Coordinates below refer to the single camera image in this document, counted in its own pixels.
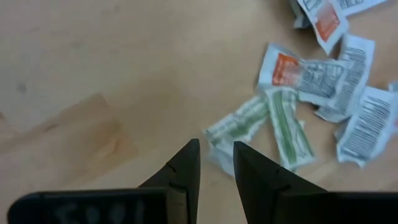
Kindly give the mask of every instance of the crumpled packet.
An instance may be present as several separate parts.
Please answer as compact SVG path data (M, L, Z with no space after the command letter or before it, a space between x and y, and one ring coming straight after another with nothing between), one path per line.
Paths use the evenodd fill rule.
M313 162L315 156L312 148L302 125L295 118L297 91L282 86L267 89L265 93L282 166L294 170Z
M398 82L392 82L388 85L388 91L390 92L398 92Z
M339 123L356 111L369 79L374 48L373 40L351 34L344 35L338 60L350 62L348 72L338 81L334 97L315 114L326 121Z
M365 11L371 7L377 6L378 4L386 2L387 0L360 0L360 1L335 0L335 1L337 1L338 4L340 4L341 10L343 11L343 15L347 17ZM311 26L311 22L303 12L303 9L299 6L297 0L289 0L289 2L296 16L296 20L294 21L294 28L296 29L309 28Z
M398 93L398 82L390 83L388 90L393 93ZM394 122L394 134L398 134L398 119Z
M277 44L269 44L259 74L258 88L291 86L300 101L325 106L335 95L341 76L351 63L336 60L302 60Z
M360 0L360 1L352 1L352 0L337 0L343 10L345 16L350 16L362 11L365 11L369 8L377 6L382 2L386 2L387 0Z
M318 43L327 55L349 29L347 18L336 0L297 0L310 20Z
M384 151L397 117L398 95L367 86L355 114L335 133L338 161L364 167Z
M247 101L235 113L204 130L210 145L209 159L227 174L234 176L234 142L249 143L268 114L268 100L259 95Z

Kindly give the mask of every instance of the wooden surface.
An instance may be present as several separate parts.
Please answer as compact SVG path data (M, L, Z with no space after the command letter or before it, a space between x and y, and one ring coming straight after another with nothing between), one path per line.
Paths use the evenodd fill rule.
M17 133L8 123L6 117L0 113L0 143L14 137Z
M397 10L389 1L349 19L352 33L376 41L369 84L378 88L398 80ZM199 223L245 223L201 130L253 96L268 42L326 58L293 20L281 0L3 0L1 121L20 134L0 144L2 220L34 190L135 187L200 138ZM397 138L363 170L339 164L336 126L313 111L298 107L317 155L299 175L329 190L398 190ZM271 124L252 145L279 161Z

